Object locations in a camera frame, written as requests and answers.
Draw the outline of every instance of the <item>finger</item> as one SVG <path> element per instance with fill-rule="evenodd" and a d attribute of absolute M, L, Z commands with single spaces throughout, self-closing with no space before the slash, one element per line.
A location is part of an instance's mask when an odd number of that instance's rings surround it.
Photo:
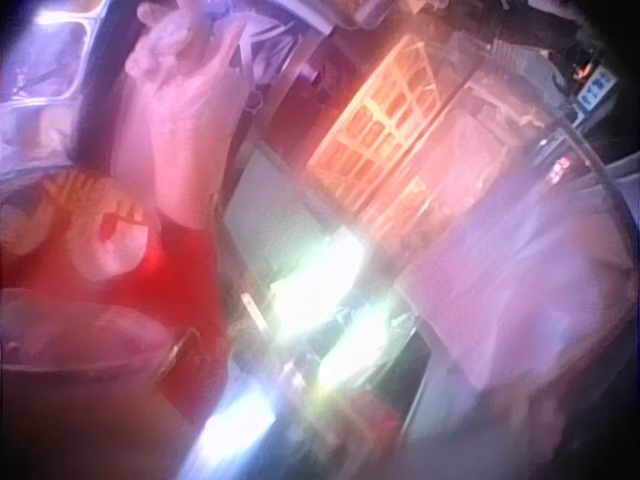
<path fill-rule="evenodd" d="M 137 9 L 138 19 L 149 28 L 159 24 L 169 12 L 168 8 L 149 2 L 141 3 Z"/>
<path fill-rule="evenodd" d="M 136 80 L 147 79 L 154 74 L 157 62 L 146 45 L 146 38 L 141 39 L 133 53 L 129 55 L 124 68 Z"/>
<path fill-rule="evenodd" d="M 205 84 L 210 83 L 218 75 L 226 70 L 233 57 L 238 42 L 246 27 L 246 22 L 233 22 L 220 29 L 220 36 L 216 41 L 213 57 L 200 69 L 196 78 Z"/>
<path fill-rule="evenodd" d="M 201 15 L 203 13 L 200 0 L 178 0 L 178 8 L 194 15 Z"/>

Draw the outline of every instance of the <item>hand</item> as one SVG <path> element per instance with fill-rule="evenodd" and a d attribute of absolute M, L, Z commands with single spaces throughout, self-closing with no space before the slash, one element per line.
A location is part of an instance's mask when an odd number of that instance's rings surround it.
<path fill-rule="evenodd" d="M 178 6 L 140 5 L 138 17 L 151 31 L 125 69 L 149 124 L 158 208 L 181 225 L 204 228 L 249 94 L 248 81 L 229 68 L 244 24 L 223 21 L 210 41 L 199 2 Z"/>
<path fill-rule="evenodd" d="M 151 31 L 140 39 L 125 69 L 138 85 L 152 132 L 203 130 L 230 137 L 249 94 L 247 80 L 229 68 L 244 24 L 222 22 L 210 41 L 210 23 L 196 0 L 170 11 L 138 8 Z"/>

